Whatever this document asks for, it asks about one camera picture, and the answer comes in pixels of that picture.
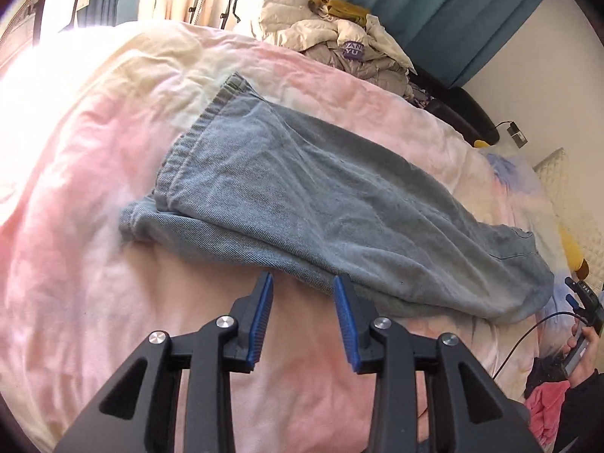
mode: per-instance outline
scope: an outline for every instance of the pile of clothes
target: pile of clothes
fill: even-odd
[[[369,10],[344,0],[238,0],[233,31],[410,99],[413,63]]]

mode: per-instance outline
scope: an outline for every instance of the comforter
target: comforter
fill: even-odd
[[[53,59],[65,49],[70,66]],[[533,231],[556,280],[564,276],[547,198],[392,94],[286,49],[177,22],[61,33],[0,81],[0,391],[42,451],[151,331],[196,330],[248,294],[262,270],[123,246],[118,230],[122,209],[148,194],[174,140],[235,71],[270,101],[404,157],[479,221]],[[275,277],[262,359],[231,380],[237,450],[361,451],[373,378],[346,363],[331,298]],[[493,373],[535,318],[493,325],[444,308],[401,321],[418,334],[457,333]],[[541,343],[561,344],[566,331]],[[538,352],[531,334],[499,375],[509,397],[520,398]],[[425,438],[420,375],[418,387]]]

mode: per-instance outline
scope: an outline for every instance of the yellow plush toy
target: yellow plush toy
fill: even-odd
[[[558,225],[558,231],[560,231],[562,247],[567,257],[569,269],[575,271],[579,279],[587,278],[590,273],[590,266],[588,266],[587,261],[583,257],[581,247],[569,233],[569,230],[563,227],[563,225]]]

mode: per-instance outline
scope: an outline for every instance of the silver bolt head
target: silver bolt head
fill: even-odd
[[[445,345],[454,346],[454,345],[459,344],[459,337],[457,337],[455,334],[452,334],[450,332],[442,334],[440,336],[440,339],[443,341],[443,344],[445,344]]]
[[[384,316],[379,316],[373,321],[373,326],[382,330],[390,328],[391,325],[392,320]]]
[[[165,341],[165,337],[165,332],[162,332],[161,330],[156,330],[155,332],[151,332],[149,334],[149,342],[151,344],[161,344]]]
[[[235,323],[235,319],[231,315],[223,315],[216,319],[216,325],[220,328],[232,327]]]

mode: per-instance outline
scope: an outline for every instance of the person's hand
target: person's hand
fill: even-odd
[[[576,320],[575,325],[573,325],[573,336],[577,331],[579,323]],[[583,327],[582,328],[583,336],[585,340],[590,344],[587,346],[587,349],[583,353],[583,357],[577,364],[577,367],[569,376],[569,383],[571,388],[576,387],[583,383],[587,378],[589,378],[594,371],[596,370],[596,356],[598,353],[598,344],[600,343],[600,337],[596,333],[593,327]],[[577,339],[571,337],[567,344],[564,346],[562,352],[564,355],[568,354],[572,348],[577,345]]]

